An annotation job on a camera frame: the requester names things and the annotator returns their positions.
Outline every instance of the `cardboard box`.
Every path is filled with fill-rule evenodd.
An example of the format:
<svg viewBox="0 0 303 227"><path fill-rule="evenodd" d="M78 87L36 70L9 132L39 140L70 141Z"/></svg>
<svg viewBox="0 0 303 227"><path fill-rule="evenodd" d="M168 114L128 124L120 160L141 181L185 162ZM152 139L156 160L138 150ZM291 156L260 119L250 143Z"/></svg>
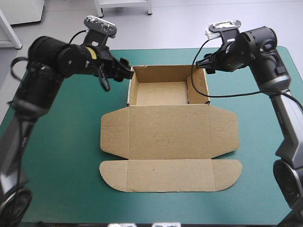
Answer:
<svg viewBox="0 0 303 227"><path fill-rule="evenodd" d="M124 192L214 192L232 186L242 165L215 160L239 147L235 113L210 106L192 87L190 65L137 66L128 107L101 119L103 151L127 158L100 165ZM194 82L208 94L204 70Z"/></svg>

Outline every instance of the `white cabinet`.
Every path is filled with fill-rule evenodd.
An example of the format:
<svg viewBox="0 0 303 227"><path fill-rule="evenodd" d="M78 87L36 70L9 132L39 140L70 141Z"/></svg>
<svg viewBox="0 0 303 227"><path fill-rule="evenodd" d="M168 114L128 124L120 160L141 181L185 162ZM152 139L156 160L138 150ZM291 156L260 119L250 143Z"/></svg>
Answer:
<svg viewBox="0 0 303 227"><path fill-rule="evenodd" d="M9 24L22 24L41 20L44 0L0 0L0 9Z"/></svg>
<svg viewBox="0 0 303 227"><path fill-rule="evenodd" d="M95 0L99 17L103 17L103 9L114 7L146 6L147 13L152 14L152 0Z"/></svg>

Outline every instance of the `gray floor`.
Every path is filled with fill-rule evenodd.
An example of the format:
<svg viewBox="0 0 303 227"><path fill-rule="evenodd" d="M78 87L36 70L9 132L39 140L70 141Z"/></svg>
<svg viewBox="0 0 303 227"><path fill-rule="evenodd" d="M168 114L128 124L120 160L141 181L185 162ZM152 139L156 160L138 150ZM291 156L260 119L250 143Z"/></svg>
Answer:
<svg viewBox="0 0 303 227"><path fill-rule="evenodd" d="M104 19L118 28L111 49L197 48L206 40L207 24L239 19L241 31L260 26L275 30L278 44L285 46L303 75L301 61L303 42L303 0L153 0L153 15L146 8L105 9ZM68 41L85 27L87 15L97 15L93 0L45 0L40 24L14 27L23 48L0 49L0 122L18 83L9 74L9 63L15 56L27 54L30 44L41 35ZM75 39L81 43L83 36ZM209 42L208 47L220 46L220 40ZM16 72L24 72L24 64Z"/></svg>

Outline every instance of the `white furniture leg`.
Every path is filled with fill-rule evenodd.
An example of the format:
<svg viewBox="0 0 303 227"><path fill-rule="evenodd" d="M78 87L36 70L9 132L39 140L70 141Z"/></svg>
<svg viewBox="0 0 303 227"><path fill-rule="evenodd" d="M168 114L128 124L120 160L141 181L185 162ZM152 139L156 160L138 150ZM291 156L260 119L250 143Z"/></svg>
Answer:
<svg viewBox="0 0 303 227"><path fill-rule="evenodd" d="M148 15L152 14L152 0L147 0L147 13Z"/></svg>
<svg viewBox="0 0 303 227"><path fill-rule="evenodd" d="M19 41L13 29L11 28L11 26L9 25L9 22L6 20L1 9L0 9L0 27L2 27L3 31L5 32L8 39L10 40L10 41L0 40L0 47L15 47L16 49L21 49L22 44Z"/></svg>
<svg viewBox="0 0 303 227"><path fill-rule="evenodd" d="M95 0L95 5L96 5L98 17L103 17L103 12L102 12L101 7L99 5L99 0Z"/></svg>

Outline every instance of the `cardboard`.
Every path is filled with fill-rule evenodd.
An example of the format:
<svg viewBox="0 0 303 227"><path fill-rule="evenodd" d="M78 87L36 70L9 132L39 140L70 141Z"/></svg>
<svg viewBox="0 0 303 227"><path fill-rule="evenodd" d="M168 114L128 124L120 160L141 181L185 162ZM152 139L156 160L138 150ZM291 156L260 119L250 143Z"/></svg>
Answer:
<svg viewBox="0 0 303 227"><path fill-rule="evenodd" d="M232 186L242 165L214 160L239 147L236 114L210 106L191 83L190 65L135 66L128 107L101 119L103 151L127 158L100 165L124 192L215 192ZM205 71L195 86L208 94Z"/></svg>
<svg viewBox="0 0 303 227"><path fill-rule="evenodd" d="M207 104L191 83L191 65L134 66L128 92L128 105ZM204 69L194 67L195 86L208 94Z"/></svg>
<svg viewBox="0 0 303 227"><path fill-rule="evenodd" d="M213 158L238 147L237 115L206 104L129 106L101 119L101 149L127 159Z"/></svg>
<svg viewBox="0 0 303 227"><path fill-rule="evenodd" d="M123 192L216 192L239 178L238 160L177 159L105 161L100 173Z"/></svg>

